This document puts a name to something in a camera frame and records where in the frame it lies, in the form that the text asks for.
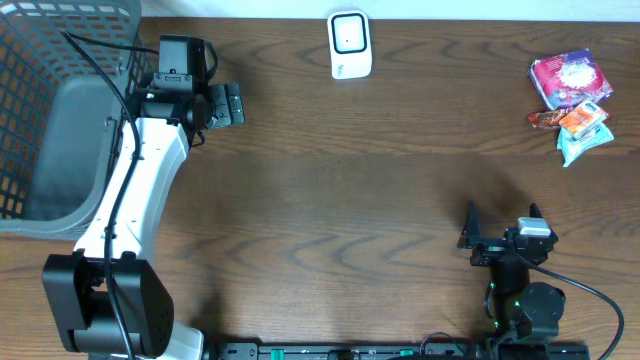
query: plastic basket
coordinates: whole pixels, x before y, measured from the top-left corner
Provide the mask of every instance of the plastic basket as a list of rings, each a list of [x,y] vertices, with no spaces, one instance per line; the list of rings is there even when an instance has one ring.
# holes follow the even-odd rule
[[[0,232],[78,239],[104,195],[122,108],[60,30],[141,45],[138,0],[0,0]],[[78,43],[128,95],[144,53]]]

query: white wall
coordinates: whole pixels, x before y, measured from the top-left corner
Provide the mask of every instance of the white wall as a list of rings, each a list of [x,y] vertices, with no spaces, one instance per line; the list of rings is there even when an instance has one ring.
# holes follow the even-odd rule
[[[640,21],[639,0],[142,0],[143,16],[325,19],[360,9],[372,19]]]

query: candy wrapper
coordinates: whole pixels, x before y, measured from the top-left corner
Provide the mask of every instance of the candy wrapper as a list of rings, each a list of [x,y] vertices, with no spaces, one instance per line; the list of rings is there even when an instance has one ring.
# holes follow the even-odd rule
[[[597,103],[613,92],[589,49],[536,60],[529,77],[549,110],[575,106],[585,99]]]
[[[560,119],[560,126],[569,130],[575,139],[581,138],[597,124],[609,117],[606,111],[590,100],[585,100],[576,106],[567,116]]]
[[[585,151],[613,140],[613,134],[604,125],[597,124],[580,139],[575,139],[569,130],[562,128],[558,136],[558,150],[562,150],[564,167],[569,166]]]
[[[529,122],[534,128],[559,129],[560,120],[571,110],[573,110],[573,108],[531,113],[527,116],[527,119],[529,119]]]

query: snack package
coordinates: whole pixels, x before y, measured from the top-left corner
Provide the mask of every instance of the snack package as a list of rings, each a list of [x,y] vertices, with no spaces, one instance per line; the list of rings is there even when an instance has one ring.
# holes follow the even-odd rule
[[[534,128],[559,129],[560,119],[565,117],[573,108],[558,109],[539,113],[531,113],[527,116]]]
[[[559,124],[569,130],[575,139],[579,139],[608,117],[609,114],[600,106],[594,104],[591,100],[585,100],[560,119]]]
[[[585,151],[613,140],[611,130],[604,123],[597,124],[580,139],[575,139],[569,130],[560,129],[558,150],[562,150],[564,167],[571,165]]]
[[[597,103],[613,93],[589,49],[536,60],[529,77],[549,110],[575,106],[585,99]]]

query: purple package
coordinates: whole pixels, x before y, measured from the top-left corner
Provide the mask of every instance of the purple package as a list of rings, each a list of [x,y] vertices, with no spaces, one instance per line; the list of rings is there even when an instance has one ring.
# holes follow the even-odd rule
[[[536,60],[529,76],[549,110],[572,107],[585,99],[597,103],[613,92],[589,49]]]

